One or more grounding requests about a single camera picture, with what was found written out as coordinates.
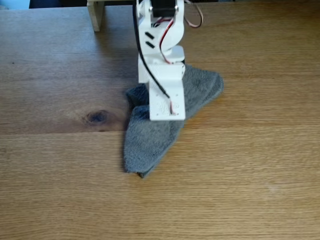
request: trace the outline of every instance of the cable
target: cable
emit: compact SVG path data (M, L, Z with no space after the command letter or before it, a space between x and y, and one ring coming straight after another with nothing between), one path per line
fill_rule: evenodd
M160 26L160 23L163 23L163 22L170 22L171 19L168 19L168 18L164 18L164 17L159 17L155 23L153 23L153 27L156 28L158 26Z
M166 92L166 90L161 86L161 84L157 81L157 79L155 78L155 76L152 74L152 72L150 71L146 60L144 58L144 55L142 53L141 50L141 45L140 45L140 38L139 38L139 29L138 29L138 20L137 20L137 1L133 1L132 4L132 15L133 15L133 26L134 26L134 34L135 34L135 41L136 41L136 45L138 48L138 52L141 58L141 61L146 69L146 71L149 73L150 77L153 79L154 83L158 86L158 88L161 90L161 92L170 100L170 96L168 95L168 93Z
M203 21L204 21L204 14L202 13L201 9L198 7L197 4L195 4L194 2L192 2L192 1L190 1L190 0L184 0L184 2L187 3L187 4L191 4L191 5L193 5L193 6L196 8L196 10L198 11L198 13L199 13L199 15L200 15L200 23L199 23L198 25L197 25L197 24L193 24L193 23L191 23L185 16L183 17L183 19L185 20L185 22L186 22L190 27L192 27L192 28L194 28L194 29L200 28L201 25L202 25L202 23L203 23Z
M164 53L162 52L162 42L165 39L165 36L167 35L167 32L169 31L169 29L171 28L171 26L174 24L174 19L171 19L171 21L169 22L168 26L166 27L166 29L163 32L163 35L161 37L160 43L159 43L159 48L160 48L160 53L162 55L162 57L164 58L165 62L167 64L172 64L172 62L168 61L166 56L164 55Z

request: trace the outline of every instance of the red wire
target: red wire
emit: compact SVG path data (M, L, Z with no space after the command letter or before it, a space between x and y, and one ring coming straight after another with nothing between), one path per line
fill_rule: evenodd
M176 115L176 113L174 112L174 106L173 106L172 101L170 101L170 114L171 115Z
M155 23L158 24L158 23L170 22L170 21L171 21L171 19L161 18L158 21L156 21Z
M161 55L163 56L163 58L164 58L164 60L165 60L165 62L166 62L167 64L172 64L172 62L169 62L169 61L167 60L166 56L165 56L164 53L162 52L161 47L162 47L162 42L164 41L165 36L167 35L167 32L169 31L169 29L171 28L171 26L172 26L173 24L174 24L174 20L171 19L171 21L169 22L168 26L166 27L166 29L165 29L162 37L161 37L161 40L160 40L160 43L159 43L159 48L160 48Z
M187 4L191 4L191 5L193 5L193 6L195 7L195 9L198 11L198 13L199 13L199 15L200 15L200 23L199 23L198 25L197 25L197 24L193 24L193 23L191 23L191 22L186 18L186 16L184 16L183 19L186 21L186 23L187 23L190 27L192 27L192 28L194 28L194 29L197 29L197 28L201 27L201 25L202 25L202 23L203 23L203 21L204 21L204 14L202 13L200 7L198 7L197 4L195 4L194 2L192 2L192 1L190 1L190 0L184 0L184 2L187 3Z

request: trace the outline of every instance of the gray cloth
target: gray cloth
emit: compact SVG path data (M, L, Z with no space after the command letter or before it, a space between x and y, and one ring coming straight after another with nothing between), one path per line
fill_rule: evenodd
M216 72L185 66L183 76L185 116L194 116L224 90L224 82ZM125 170L142 178L151 173L176 142L184 121L150 121L149 92L144 84L126 93L134 106L124 141Z

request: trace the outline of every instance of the wooden table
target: wooden table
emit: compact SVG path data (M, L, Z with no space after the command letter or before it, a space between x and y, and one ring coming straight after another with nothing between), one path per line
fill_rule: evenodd
M1 240L319 240L320 2L202 4L186 61L225 92L123 172L131 8L0 14Z

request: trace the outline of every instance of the wood knot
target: wood knot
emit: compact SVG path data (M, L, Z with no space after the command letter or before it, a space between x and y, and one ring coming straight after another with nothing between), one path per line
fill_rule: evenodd
M90 112L84 117L84 120L91 126L100 126L107 122L108 112L106 110Z

